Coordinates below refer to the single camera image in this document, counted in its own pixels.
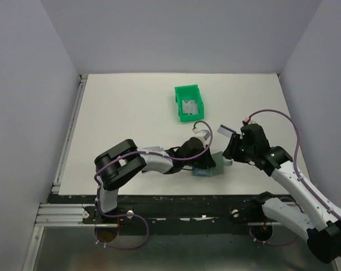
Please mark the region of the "green leather card holder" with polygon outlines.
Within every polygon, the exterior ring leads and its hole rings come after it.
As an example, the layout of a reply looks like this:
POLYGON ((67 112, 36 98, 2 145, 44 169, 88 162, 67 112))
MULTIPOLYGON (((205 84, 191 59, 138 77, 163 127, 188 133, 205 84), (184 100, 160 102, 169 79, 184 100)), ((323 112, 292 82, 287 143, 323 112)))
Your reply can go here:
POLYGON ((233 159, 224 158, 222 152, 215 152, 212 154, 212 159, 216 165, 210 169, 194 168, 192 175, 196 177, 214 177, 224 174, 224 168, 233 165, 233 159))

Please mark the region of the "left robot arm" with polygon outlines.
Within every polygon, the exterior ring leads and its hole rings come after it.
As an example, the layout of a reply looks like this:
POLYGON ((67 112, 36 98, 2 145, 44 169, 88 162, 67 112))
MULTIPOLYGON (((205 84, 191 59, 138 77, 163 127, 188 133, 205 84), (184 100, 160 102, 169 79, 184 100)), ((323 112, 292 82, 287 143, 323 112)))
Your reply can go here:
POLYGON ((186 167, 204 171, 216 167, 209 145, 199 137, 167 150, 138 148, 132 139, 126 139, 100 154, 94 164, 98 184, 95 215, 103 223, 114 219, 119 188, 140 172, 175 174, 186 167))

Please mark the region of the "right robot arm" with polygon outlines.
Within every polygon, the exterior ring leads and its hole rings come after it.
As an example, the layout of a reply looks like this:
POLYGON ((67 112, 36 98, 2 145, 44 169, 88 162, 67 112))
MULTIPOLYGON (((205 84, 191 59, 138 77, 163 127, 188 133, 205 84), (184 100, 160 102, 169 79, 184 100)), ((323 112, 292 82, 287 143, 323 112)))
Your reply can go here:
POLYGON ((222 154, 225 159, 253 164, 286 189, 302 208, 302 211, 293 209, 264 192, 250 206, 250 216, 256 221, 266 217, 278 221, 304 240, 311 253, 323 263, 341 257, 341 208, 302 174, 283 147, 270 146, 261 125, 244 124, 240 133, 232 130, 229 138, 222 154))

